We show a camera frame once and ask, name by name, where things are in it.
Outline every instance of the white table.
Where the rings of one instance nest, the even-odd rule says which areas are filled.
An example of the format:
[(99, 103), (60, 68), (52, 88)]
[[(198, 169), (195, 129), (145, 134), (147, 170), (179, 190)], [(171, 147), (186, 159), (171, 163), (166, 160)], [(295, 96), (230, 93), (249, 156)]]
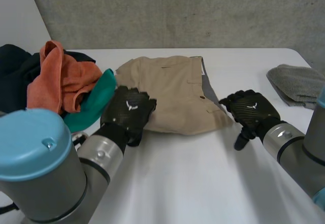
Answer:
[[(308, 67), (290, 49), (78, 51), (94, 58), (102, 71), (115, 70), (139, 56), (201, 55), (219, 99), (241, 89), (254, 89), (270, 100), (283, 120), (304, 133), (312, 115), (309, 109), (287, 106), (266, 78), (269, 69), (282, 63)], [(91, 134), (98, 127), (97, 121), (86, 132)], [(325, 213), (259, 140), (240, 152), (233, 149), (239, 132), (238, 124), (196, 136), (146, 132), (139, 147), (127, 148), (90, 223), (324, 223)], [(21, 213), (11, 212), (0, 216), (0, 223), (17, 223), (21, 217)]]

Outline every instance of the gray towel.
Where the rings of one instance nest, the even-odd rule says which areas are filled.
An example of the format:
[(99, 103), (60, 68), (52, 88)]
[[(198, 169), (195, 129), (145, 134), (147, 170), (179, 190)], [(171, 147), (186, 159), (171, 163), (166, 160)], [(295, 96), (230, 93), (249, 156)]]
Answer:
[(312, 110), (325, 85), (325, 76), (312, 68), (282, 64), (269, 70), (266, 76), (289, 106), (304, 106)]

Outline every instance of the concrete wall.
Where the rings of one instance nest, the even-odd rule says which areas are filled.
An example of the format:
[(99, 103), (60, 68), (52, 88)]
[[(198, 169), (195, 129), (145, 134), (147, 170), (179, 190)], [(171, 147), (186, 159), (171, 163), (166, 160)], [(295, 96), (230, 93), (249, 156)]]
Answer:
[(0, 0), (0, 46), (14, 44), (34, 53), (50, 39), (34, 0)]
[(325, 0), (35, 0), (67, 49), (285, 47), (325, 68)]

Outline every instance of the light blue cap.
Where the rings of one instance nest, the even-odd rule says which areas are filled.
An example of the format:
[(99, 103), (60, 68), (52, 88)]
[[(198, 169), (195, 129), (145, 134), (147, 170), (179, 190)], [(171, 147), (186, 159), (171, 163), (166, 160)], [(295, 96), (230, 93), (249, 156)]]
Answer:
[(72, 149), (62, 118), (49, 110), (27, 109), (0, 118), (0, 180), (26, 181), (56, 169)]
[(320, 95), (317, 99), (317, 103), (323, 108), (325, 108), (325, 87), (322, 88)]
[(322, 210), (325, 210), (325, 188), (321, 189), (314, 195), (313, 201)]

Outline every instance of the khaki pants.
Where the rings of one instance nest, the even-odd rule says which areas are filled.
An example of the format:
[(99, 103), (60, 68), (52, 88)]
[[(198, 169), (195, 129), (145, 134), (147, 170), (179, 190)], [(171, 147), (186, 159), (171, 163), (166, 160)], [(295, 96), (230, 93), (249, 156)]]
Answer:
[(157, 99), (145, 129), (163, 133), (199, 134), (232, 124), (202, 91), (202, 58), (139, 57), (116, 70), (117, 84), (136, 87)]

